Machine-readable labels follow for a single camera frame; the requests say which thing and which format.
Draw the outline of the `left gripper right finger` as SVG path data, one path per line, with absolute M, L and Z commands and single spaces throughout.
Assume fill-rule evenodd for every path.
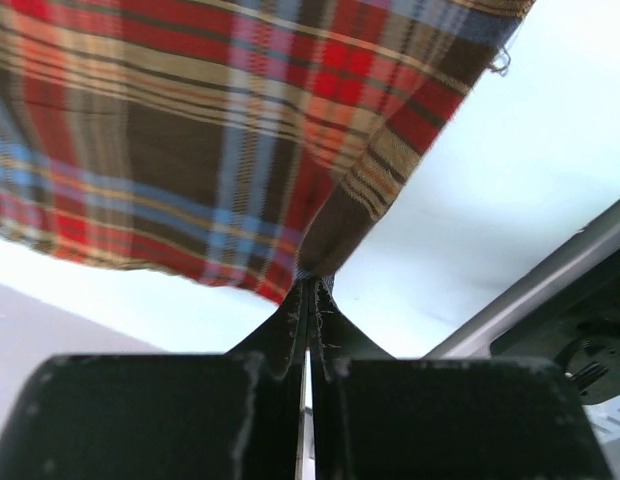
M 609 479 L 574 387 L 537 358 L 397 359 L 309 284 L 320 479 Z

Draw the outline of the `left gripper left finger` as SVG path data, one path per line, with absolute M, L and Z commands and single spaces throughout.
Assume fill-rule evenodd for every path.
M 66 354 L 0 433 L 0 479 L 298 479 L 302 285 L 224 354 Z

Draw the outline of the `brown red plaid shirt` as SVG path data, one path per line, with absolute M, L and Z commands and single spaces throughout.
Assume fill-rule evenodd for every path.
M 528 1 L 0 1 L 0 236 L 282 301 L 388 212 Z

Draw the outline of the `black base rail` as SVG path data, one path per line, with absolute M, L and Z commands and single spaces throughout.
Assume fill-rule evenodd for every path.
M 620 249 L 490 344 L 493 357 L 554 362 L 585 405 L 620 395 Z

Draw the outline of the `aluminium frame profile front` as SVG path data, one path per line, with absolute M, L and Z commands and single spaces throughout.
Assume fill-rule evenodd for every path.
M 620 198 L 425 357 L 489 357 L 492 341 L 618 250 Z

